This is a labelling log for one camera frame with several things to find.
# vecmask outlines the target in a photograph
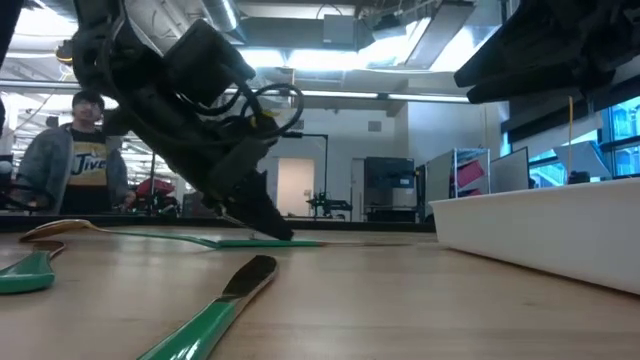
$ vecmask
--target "yellow cable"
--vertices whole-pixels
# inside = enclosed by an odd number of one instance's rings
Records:
[[[567,179],[571,176],[571,140],[573,139],[573,96],[569,96],[569,161],[567,162]]]

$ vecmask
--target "white door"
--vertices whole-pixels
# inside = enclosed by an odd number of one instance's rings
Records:
[[[315,163],[313,159],[280,158],[278,161],[277,208],[283,216],[309,216],[313,194]]]
[[[364,221],[362,213],[364,204],[364,159],[351,160],[351,206],[353,207],[352,220]]]

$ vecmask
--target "doorway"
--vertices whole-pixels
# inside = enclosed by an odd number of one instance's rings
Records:
[[[278,160],[278,195],[276,207],[283,216],[311,216],[307,200],[313,197],[315,163],[313,159],[280,158]]]

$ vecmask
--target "red object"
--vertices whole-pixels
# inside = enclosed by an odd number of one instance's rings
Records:
[[[458,169],[458,186],[465,187],[484,176],[484,169],[478,160],[472,161]]]
[[[160,192],[160,194],[162,195],[167,195],[173,190],[175,190],[175,186],[171,185],[171,183],[168,183],[166,181],[162,181],[159,179],[153,180],[153,188],[156,192]],[[146,195],[149,195],[150,190],[151,190],[151,179],[147,179],[141,182],[140,185],[138,185],[138,189],[136,190],[136,193],[138,194],[138,196],[146,196]]]

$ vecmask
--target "desk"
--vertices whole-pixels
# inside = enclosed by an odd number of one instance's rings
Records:
[[[242,230],[127,228],[212,239]],[[0,266],[29,251],[0,235]],[[428,234],[300,232],[393,248],[211,251],[171,240],[62,235],[46,291],[0,297],[2,358],[134,359],[220,294],[256,253],[280,272],[211,359],[637,359],[640,300],[444,249]]]

